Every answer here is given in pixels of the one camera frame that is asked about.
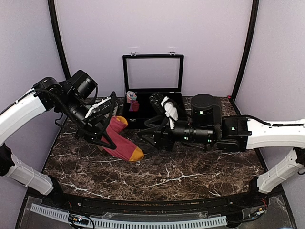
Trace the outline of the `magenta striped sock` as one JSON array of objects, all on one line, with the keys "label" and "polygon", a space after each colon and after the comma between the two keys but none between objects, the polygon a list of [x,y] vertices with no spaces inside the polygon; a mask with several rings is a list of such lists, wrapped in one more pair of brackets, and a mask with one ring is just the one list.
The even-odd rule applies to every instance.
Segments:
[{"label": "magenta striped sock", "polygon": [[111,118],[106,132],[110,139],[116,144],[116,149],[97,146],[100,151],[105,150],[110,155],[129,162],[137,162],[144,158],[143,151],[130,140],[120,135],[121,131],[128,126],[127,120],[122,116]]}]

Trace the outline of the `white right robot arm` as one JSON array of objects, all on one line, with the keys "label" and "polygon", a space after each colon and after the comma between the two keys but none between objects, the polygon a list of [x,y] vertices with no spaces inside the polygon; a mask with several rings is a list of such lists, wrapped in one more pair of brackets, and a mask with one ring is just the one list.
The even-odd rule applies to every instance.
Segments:
[{"label": "white right robot arm", "polygon": [[267,122],[250,115],[223,116],[219,98],[198,94],[191,99],[189,121],[179,119],[182,110],[160,93],[150,96],[157,116],[145,121],[138,137],[158,149],[172,150],[176,142],[215,146],[227,152],[263,147],[289,147],[287,156],[269,171],[250,181],[243,203],[253,207],[262,194],[270,193],[305,167],[305,121]]}]

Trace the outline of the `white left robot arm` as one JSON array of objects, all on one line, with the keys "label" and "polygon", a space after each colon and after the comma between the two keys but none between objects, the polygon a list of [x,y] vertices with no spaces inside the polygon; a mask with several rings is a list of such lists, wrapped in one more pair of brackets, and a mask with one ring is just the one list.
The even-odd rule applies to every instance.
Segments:
[{"label": "white left robot arm", "polygon": [[70,79],[57,81],[45,77],[38,81],[21,98],[0,114],[0,174],[32,188],[57,208],[67,204],[58,181],[50,175],[23,163],[7,146],[7,140],[35,118],[53,110],[66,115],[77,126],[75,137],[115,149],[106,129],[115,109],[116,93],[106,99],[87,103],[85,99],[97,89],[97,83],[84,71],[79,70]]}]

